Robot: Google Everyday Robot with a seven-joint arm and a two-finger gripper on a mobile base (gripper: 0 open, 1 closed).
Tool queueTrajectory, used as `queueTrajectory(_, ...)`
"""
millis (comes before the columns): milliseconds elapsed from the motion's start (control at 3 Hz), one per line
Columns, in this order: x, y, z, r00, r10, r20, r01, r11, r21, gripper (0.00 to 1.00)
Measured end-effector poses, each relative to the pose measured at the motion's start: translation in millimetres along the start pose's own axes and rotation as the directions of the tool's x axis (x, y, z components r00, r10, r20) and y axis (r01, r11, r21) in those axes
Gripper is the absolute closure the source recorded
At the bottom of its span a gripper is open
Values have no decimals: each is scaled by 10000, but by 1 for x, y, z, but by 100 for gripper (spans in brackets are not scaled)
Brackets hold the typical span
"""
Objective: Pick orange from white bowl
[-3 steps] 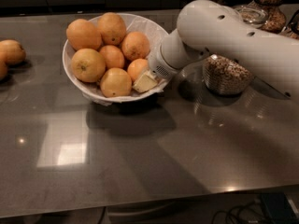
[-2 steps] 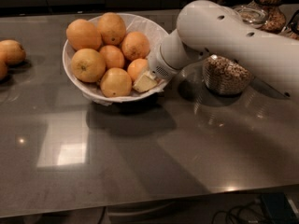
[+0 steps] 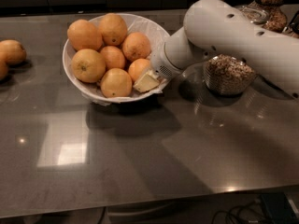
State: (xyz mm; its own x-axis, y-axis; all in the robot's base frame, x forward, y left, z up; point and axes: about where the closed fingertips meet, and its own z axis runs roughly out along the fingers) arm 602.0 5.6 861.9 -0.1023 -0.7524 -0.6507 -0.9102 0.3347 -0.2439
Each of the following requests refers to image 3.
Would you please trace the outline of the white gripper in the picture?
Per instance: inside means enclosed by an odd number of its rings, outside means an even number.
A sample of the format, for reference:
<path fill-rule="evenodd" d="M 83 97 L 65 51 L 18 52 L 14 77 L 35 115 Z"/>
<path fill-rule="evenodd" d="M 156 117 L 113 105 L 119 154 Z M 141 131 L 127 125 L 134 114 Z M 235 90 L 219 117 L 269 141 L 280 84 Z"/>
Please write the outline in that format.
<path fill-rule="evenodd" d="M 159 86 L 159 77 L 171 80 L 182 73 L 167 58 L 165 43 L 161 43 L 150 55 L 152 70 L 143 73 L 134 84 L 134 89 L 139 92 L 147 92 Z"/>

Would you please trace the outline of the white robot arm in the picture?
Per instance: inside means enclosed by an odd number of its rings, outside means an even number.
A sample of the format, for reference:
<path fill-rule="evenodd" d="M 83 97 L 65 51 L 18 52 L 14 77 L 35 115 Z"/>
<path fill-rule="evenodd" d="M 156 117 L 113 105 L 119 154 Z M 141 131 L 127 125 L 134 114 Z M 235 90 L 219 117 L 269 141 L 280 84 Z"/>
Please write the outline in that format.
<path fill-rule="evenodd" d="M 187 10 L 183 26 L 152 51 L 150 68 L 134 89 L 153 90 L 218 54 L 244 61 L 290 96 L 298 97 L 299 39 L 255 25 L 221 0 L 200 0 Z"/>

